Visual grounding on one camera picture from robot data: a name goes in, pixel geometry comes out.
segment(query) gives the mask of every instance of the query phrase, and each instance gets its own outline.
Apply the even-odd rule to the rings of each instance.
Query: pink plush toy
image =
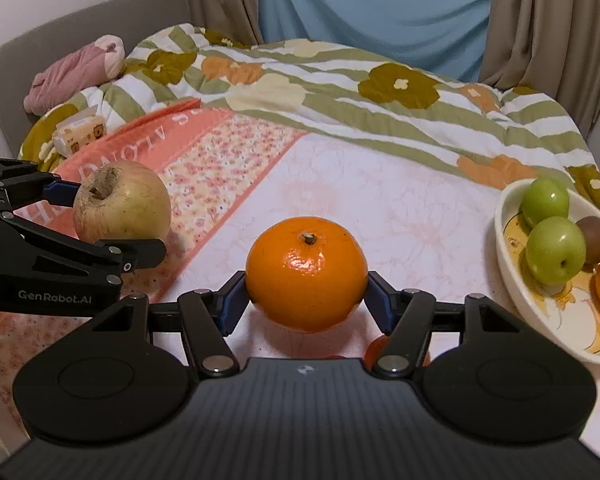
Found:
[[[42,117],[76,92],[116,78],[124,65],[122,40],[107,34],[37,74],[24,98],[24,109]]]

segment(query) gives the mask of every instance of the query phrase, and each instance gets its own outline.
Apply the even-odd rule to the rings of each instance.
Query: bowl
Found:
[[[498,266],[520,316],[533,329],[583,362],[600,365],[600,302],[591,292],[593,269],[583,269],[564,286],[545,287],[531,276],[524,259],[529,229],[520,214],[526,187],[519,180],[500,195],[494,227]],[[569,220],[577,222],[600,211],[572,190]]]

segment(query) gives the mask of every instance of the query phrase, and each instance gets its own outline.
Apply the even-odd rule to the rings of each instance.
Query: gray headboard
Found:
[[[0,127],[14,155],[37,117],[22,101],[34,76],[104,34],[122,38],[128,54],[170,25],[190,22],[187,0],[112,0],[79,10],[0,46]]]

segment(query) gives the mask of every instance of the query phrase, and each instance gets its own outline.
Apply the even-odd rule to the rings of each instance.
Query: blue cloth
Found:
[[[476,81],[491,0],[260,0],[267,43],[291,38],[342,43]]]

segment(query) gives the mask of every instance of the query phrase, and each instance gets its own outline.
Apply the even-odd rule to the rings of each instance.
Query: bed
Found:
[[[159,10],[142,13],[157,2]],[[130,22],[131,14],[142,20]],[[79,35],[56,41],[69,25]],[[135,46],[124,75],[76,94],[32,128],[22,97],[33,75],[104,33]],[[47,52],[50,44],[61,52]],[[48,145],[55,122],[91,106],[110,134],[62,160]],[[568,114],[544,94],[465,84],[333,43],[234,43],[188,23],[184,0],[117,0],[2,47],[0,125],[14,154],[65,178],[83,178],[116,158],[154,161],[172,198],[170,254],[153,274],[125,282],[126,291],[154,301],[217,288],[244,267],[264,229],[315,215],[346,227],[370,268],[397,288],[427,290],[442,301],[479,291],[513,310],[494,247],[500,190],[545,174],[600,208],[595,161]],[[180,127],[192,128],[187,137]],[[138,128],[146,134],[138,137]],[[160,142],[168,149],[158,163],[152,157]],[[71,232],[66,212],[42,205],[20,214]],[[17,369],[81,322],[0,315],[1,435],[18,427],[10,399]],[[244,363],[249,356],[361,356],[379,335],[363,305],[345,323],[312,335],[289,332],[249,307],[228,341]],[[177,336],[156,342],[182,357]],[[432,354],[453,345],[436,338]],[[598,403],[582,439],[600,455],[600,367],[590,370]]]

